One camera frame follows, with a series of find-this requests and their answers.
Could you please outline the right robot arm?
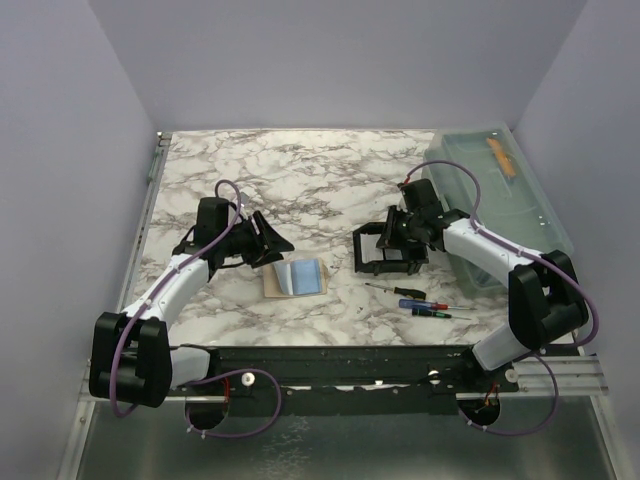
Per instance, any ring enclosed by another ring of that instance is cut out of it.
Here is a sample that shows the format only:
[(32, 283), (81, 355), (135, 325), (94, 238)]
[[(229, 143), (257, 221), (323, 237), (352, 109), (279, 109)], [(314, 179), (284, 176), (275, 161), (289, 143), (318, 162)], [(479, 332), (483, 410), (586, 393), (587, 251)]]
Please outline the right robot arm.
[(405, 207), (390, 207), (380, 248), (427, 247), (461, 257), (508, 290), (508, 322), (471, 348), (460, 379), (480, 392), (496, 369), (584, 326), (588, 310), (573, 264), (559, 250), (542, 253), (492, 233), (459, 209), (446, 211), (428, 179), (398, 185)]

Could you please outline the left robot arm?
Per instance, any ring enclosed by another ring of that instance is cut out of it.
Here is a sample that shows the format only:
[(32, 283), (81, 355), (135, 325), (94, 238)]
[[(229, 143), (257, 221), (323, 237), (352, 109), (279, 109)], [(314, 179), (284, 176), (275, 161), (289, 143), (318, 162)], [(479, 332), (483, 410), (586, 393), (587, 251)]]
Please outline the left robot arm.
[(96, 321), (90, 358), (89, 392), (111, 401), (160, 406), (170, 390), (189, 384), (201, 395), (222, 380), (211, 350), (171, 346), (170, 325), (227, 259), (252, 268), (279, 261), (294, 246), (261, 212), (244, 218), (237, 205), (219, 197), (200, 200), (196, 223), (173, 249), (163, 274), (134, 303)]

